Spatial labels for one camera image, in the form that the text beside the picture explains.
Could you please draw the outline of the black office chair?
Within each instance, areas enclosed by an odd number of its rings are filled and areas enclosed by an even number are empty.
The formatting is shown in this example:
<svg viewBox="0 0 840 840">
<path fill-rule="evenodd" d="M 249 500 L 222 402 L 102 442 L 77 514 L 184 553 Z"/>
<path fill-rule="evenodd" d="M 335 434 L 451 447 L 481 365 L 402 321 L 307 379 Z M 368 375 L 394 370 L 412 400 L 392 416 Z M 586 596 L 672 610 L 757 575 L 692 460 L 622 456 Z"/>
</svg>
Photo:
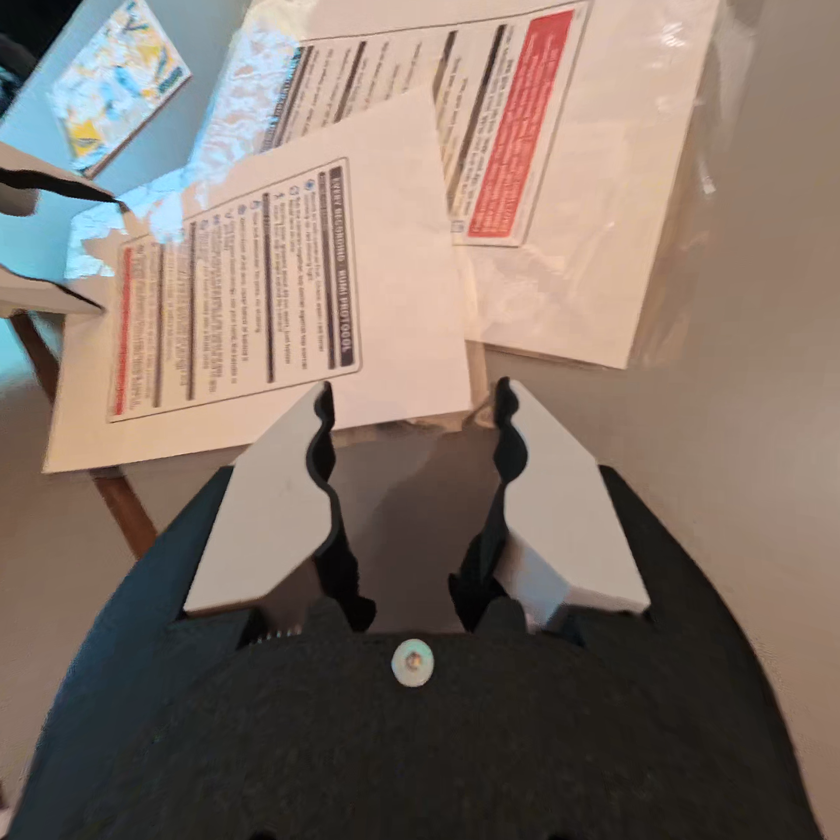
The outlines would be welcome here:
<svg viewBox="0 0 840 840">
<path fill-rule="evenodd" d="M 80 4 L 80 1 L 1 2 L 2 117 Z"/>
</svg>

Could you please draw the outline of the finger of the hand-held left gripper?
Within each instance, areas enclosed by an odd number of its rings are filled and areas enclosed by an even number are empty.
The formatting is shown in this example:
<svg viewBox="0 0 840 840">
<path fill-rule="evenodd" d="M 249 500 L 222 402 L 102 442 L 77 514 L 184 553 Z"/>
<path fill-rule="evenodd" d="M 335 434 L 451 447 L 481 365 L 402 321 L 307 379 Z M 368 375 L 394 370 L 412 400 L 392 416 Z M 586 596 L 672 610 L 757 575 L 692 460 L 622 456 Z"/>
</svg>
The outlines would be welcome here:
<svg viewBox="0 0 840 840">
<path fill-rule="evenodd" d="M 71 288 L 39 278 L 21 276 L 1 266 L 1 318 L 24 312 L 100 315 L 105 308 Z"/>
<path fill-rule="evenodd" d="M 127 211 L 123 201 L 96 183 L 1 143 L 1 214 L 34 215 L 41 193 L 116 204 L 120 211 Z"/>
</svg>

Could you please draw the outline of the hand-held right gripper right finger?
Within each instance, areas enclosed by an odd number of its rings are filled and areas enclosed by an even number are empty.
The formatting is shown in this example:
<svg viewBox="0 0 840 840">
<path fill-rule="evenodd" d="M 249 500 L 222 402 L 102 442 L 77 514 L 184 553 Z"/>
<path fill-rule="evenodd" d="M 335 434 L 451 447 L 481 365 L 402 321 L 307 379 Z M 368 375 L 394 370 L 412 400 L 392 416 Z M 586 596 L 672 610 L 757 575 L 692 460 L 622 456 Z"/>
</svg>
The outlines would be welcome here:
<svg viewBox="0 0 840 840">
<path fill-rule="evenodd" d="M 468 632 L 490 603 L 518 602 L 531 632 L 559 631 L 574 609 L 641 616 L 650 597 L 590 452 L 519 381 L 493 398 L 499 484 L 448 587 Z"/>
</svg>

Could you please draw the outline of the yellow car sticker sheet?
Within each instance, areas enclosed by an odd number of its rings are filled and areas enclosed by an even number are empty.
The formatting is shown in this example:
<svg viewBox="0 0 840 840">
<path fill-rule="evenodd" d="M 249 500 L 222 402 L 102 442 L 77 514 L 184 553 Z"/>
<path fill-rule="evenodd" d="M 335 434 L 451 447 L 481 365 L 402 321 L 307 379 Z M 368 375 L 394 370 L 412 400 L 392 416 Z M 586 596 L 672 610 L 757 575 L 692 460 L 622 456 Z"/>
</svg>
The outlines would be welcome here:
<svg viewBox="0 0 840 840">
<path fill-rule="evenodd" d="M 70 169 L 97 175 L 192 76 L 148 3 L 122 2 L 49 93 Z"/>
</svg>

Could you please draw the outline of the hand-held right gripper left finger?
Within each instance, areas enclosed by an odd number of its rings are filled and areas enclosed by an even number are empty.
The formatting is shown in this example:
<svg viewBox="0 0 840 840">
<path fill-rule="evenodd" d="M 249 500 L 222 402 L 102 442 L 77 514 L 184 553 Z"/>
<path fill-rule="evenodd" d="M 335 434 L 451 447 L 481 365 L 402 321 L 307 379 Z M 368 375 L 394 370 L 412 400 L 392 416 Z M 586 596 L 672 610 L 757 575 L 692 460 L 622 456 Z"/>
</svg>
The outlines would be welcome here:
<svg viewBox="0 0 840 840">
<path fill-rule="evenodd" d="M 336 602 L 355 632 L 373 624 L 330 484 L 336 464 L 329 382 L 309 388 L 236 458 L 183 605 L 189 617 L 254 610 L 268 634 L 302 630 Z"/>
</svg>

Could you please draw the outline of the white printed sheet red label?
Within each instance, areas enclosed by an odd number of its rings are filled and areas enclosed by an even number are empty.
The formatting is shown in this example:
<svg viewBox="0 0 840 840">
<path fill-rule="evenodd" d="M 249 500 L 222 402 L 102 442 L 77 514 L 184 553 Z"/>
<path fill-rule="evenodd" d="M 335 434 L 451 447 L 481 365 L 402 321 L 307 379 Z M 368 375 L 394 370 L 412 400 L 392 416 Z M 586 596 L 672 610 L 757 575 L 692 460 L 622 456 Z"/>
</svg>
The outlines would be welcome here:
<svg viewBox="0 0 840 840">
<path fill-rule="evenodd" d="M 280 145 L 433 92 L 466 335 L 627 366 L 721 2 L 259 2 Z"/>
<path fill-rule="evenodd" d="M 106 311 L 66 320 L 47 474 L 249 445 L 324 382 L 338 428 L 472 406 L 428 90 L 80 220 Z"/>
</svg>

